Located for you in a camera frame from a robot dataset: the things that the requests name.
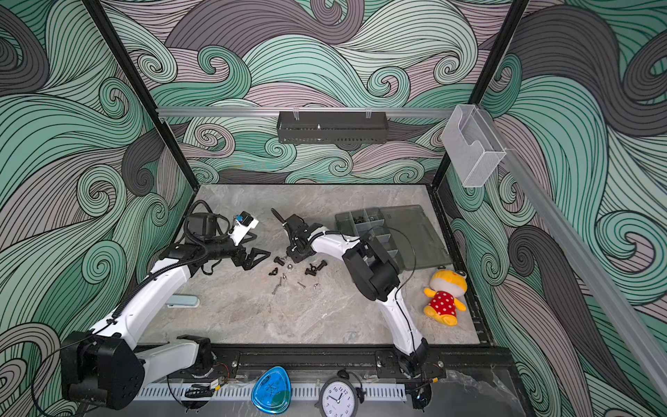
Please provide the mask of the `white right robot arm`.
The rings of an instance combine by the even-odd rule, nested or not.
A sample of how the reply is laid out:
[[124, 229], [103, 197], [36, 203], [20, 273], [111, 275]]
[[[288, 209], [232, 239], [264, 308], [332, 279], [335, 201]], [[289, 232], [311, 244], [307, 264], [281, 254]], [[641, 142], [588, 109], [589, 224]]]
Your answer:
[[285, 218], [274, 208], [271, 212], [287, 233], [286, 255], [293, 262], [323, 254], [345, 264], [357, 290], [380, 306], [401, 372], [411, 378], [420, 376], [429, 344], [408, 312], [401, 292], [400, 268], [380, 241], [370, 234], [347, 236], [319, 223], [308, 224], [298, 215]]

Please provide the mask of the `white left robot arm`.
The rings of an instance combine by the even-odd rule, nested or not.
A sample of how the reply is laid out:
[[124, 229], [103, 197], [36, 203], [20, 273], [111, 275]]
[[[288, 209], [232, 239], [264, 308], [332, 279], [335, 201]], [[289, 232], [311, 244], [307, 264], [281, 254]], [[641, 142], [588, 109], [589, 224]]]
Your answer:
[[68, 401], [120, 410], [141, 389], [182, 369], [199, 378], [210, 375], [215, 354], [207, 337], [183, 335], [140, 353], [144, 331], [159, 311], [207, 262], [229, 259], [245, 270], [269, 257], [269, 252], [244, 244], [255, 240], [258, 220], [243, 211], [221, 229], [222, 215], [205, 201], [204, 210], [189, 210], [183, 240], [159, 255], [146, 278], [122, 297], [115, 309], [86, 332], [73, 332], [61, 350], [62, 394]]

